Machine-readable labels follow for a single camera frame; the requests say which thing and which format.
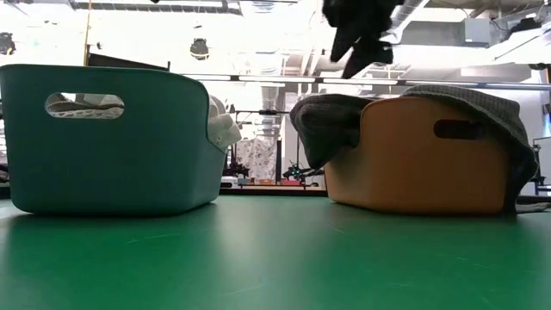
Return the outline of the light grey waffle towel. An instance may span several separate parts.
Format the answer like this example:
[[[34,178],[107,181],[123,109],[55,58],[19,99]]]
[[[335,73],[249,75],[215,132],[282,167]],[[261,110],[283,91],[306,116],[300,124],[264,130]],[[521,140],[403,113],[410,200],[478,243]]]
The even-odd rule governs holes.
[[[116,119],[124,112],[124,102],[115,95],[56,93],[45,103],[49,115],[72,119]]]

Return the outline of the background workbench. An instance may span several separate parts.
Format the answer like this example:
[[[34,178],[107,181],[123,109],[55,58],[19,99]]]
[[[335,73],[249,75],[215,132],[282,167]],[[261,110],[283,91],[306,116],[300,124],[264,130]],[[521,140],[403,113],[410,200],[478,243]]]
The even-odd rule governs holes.
[[[327,191],[317,183],[303,184],[296,180],[276,183],[271,179],[222,177],[219,195],[266,195],[327,197]]]

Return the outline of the black ceiling spotlight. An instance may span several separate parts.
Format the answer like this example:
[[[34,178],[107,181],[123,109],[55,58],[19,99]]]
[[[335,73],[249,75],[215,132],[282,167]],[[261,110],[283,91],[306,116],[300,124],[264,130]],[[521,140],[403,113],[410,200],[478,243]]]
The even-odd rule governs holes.
[[[16,50],[15,42],[12,39],[12,33],[0,33],[0,54],[10,56]]]
[[[189,48],[190,55],[196,60],[207,60],[210,56],[207,40],[204,38],[194,38]]]

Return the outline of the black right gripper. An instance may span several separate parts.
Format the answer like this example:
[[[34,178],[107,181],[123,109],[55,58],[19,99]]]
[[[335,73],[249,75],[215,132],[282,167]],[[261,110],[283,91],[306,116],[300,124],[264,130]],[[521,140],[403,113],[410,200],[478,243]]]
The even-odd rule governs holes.
[[[350,49],[342,78],[350,79],[373,63],[392,64],[393,45],[386,41],[363,41],[364,32],[378,39],[393,25],[394,10],[405,0],[323,0],[322,13],[336,29],[330,60],[338,62]]]

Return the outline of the dark grey towel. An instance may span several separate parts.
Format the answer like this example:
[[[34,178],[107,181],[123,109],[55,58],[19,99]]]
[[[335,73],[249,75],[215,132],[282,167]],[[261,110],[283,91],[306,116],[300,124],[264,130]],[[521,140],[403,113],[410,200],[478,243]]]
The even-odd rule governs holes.
[[[322,94],[298,101],[289,112],[302,142],[306,161],[320,169],[344,148],[355,148],[360,140],[360,120],[371,98]]]
[[[529,145],[525,126],[520,119],[520,104],[477,90],[447,85],[416,85],[400,95],[441,99],[467,114],[481,118],[498,134],[510,160],[503,212],[514,214],[522,188],[538,168],[535,152]]]

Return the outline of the white patterned cloth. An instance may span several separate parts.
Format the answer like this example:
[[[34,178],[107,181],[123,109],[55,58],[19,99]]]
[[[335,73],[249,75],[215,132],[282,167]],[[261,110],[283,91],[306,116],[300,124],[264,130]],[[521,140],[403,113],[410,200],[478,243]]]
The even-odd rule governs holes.
[[[276,179],[276,140],[243,139],[237,143],[236,159],[255,179]]]

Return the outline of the orange plastic basket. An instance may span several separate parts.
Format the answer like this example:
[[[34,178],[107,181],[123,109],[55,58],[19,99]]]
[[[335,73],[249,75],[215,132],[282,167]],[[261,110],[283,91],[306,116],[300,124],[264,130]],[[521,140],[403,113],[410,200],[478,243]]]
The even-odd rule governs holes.
[[[419,97],[368,104],[357,147],[325,165],[335,202],[398,214],[496,214],[509,157],[481,118]]]

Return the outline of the white ceiling box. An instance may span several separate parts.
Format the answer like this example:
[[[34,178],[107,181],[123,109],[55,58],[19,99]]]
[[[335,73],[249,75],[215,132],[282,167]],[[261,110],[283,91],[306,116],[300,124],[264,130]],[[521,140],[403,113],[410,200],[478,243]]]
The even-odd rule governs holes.
[[[491,23],[485,18],[465,18],[461,22],[462,38],[467,44],[488,45],[491,42]]]

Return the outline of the green table mat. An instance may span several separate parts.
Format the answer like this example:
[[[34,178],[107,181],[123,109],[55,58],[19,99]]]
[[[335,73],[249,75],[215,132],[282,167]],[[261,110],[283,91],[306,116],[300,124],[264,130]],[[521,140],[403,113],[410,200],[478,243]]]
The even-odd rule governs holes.
[[[54,218],[0,201],[0,310],[551,310],[551,212],[222,196],[175,217]]]

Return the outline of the black floor equipment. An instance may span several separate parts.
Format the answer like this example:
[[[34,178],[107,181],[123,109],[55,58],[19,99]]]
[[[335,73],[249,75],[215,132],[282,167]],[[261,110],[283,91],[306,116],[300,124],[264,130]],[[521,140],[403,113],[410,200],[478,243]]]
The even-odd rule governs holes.
[[[551,198],[551,136],[533,139],[532,149],[537,163],[536,174],[531,180],[535,194]]]

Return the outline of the silver ventilation duct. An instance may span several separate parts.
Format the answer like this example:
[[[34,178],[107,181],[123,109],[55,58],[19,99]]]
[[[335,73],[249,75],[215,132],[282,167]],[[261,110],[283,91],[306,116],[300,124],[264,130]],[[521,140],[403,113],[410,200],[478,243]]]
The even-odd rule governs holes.
[[[261,110],[278,110],[278,96],[279,88],[275,86],[262,86],[261,97],[262,107]]]

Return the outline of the plain white towel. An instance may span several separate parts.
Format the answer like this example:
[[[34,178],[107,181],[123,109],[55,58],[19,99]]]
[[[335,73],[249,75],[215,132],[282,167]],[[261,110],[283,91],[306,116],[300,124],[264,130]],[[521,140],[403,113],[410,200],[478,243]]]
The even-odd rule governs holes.
[[[207,136],[221,151],[226,151],[230,145],[242,139],[238,124],[226,112],[223,102],[215,96],[209,97]]]

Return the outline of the teal plastic basket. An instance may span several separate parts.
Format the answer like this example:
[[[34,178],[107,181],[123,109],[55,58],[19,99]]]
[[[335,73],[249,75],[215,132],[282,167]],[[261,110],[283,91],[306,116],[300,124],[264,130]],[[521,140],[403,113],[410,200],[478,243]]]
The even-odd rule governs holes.
[[[54,117],[57,93],[118,96],[114,119]],[[180,214],[215,200],[225,154],[198,81],[132,68],[0,67],[10,197],[34,214]]]

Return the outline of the horizontal metal rail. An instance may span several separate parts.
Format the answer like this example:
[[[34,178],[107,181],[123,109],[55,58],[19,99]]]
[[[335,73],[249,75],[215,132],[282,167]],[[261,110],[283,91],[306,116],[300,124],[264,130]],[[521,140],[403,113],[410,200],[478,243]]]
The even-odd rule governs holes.
[[[295,84],[341,84],[341,85],[369,85],[369,86],[397,86],[411,87],[421,84],[457,86],[469,89],[482,90],[529,90],[551,91],[551,84],[526,84],[526,83],[502,83],[502,82],[462,82],[419,79],[382,79],[382,78],[352,78],[342,79],[337,77],[296,77],[296,76],[242,76],[242,75],[215,75],[215,74],[184,74],[187,78],[198,81],[216,82],[258,82],[258,83],[295,83]]]

